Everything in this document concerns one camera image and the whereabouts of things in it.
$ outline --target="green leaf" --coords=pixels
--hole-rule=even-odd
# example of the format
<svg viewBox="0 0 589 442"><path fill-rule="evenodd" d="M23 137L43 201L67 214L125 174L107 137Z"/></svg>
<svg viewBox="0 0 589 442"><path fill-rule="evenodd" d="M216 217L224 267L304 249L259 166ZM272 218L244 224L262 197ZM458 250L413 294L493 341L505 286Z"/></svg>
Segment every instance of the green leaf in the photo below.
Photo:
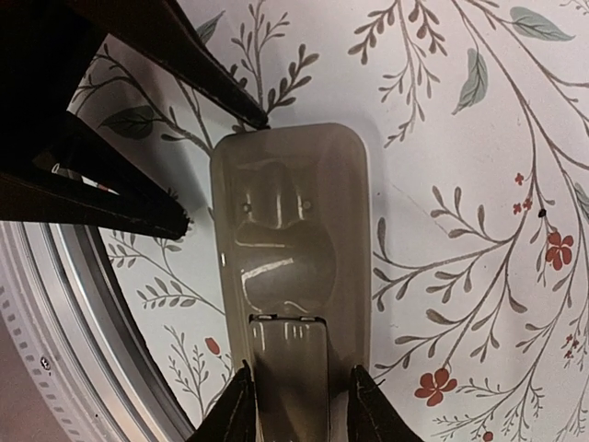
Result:
<svg viewBox="0 0 589 442"><path fill-rule="evenodd" d="M480 103L487 95L489 72L479 51L468 50L468 79L460 91L460 100L452 115Z"/></svg>
<svg viewBox="0 0 589 442"><path fill-rule="evenodd" d="M583 187L581 187L581 184L578 182L574 184L574 193L577 197L577 202L579 203L581 212L583 212L585 219L587 222L589 222L589 197L587 196L587 193L585 193Z"/></svg>
<svg viewBox="0 0 589 442"><path fill-rule="evenodd" d="M550 20L526 7L512 7L511 16L515 31L525 37L543 41L571 41L574 39L574 36L565 34Z"/></svg>
<svg viewBox="0 0 589 442"><path fill-rule="evenodd" d="M217 29L217 23L219 18L223 16L225 11L221 12L218 16L211 18L209 21L202 23L197 29L196 33L199 34L202 43L206 44L214 34L214 30Z"/></svg>
<svg viewBox="0 0 589 442"><path fill-rule="evenodd" d="M107 126L115 134L142 140L154 130L154 110L151 106L129 108L110 115L99 127Z"/></svg>

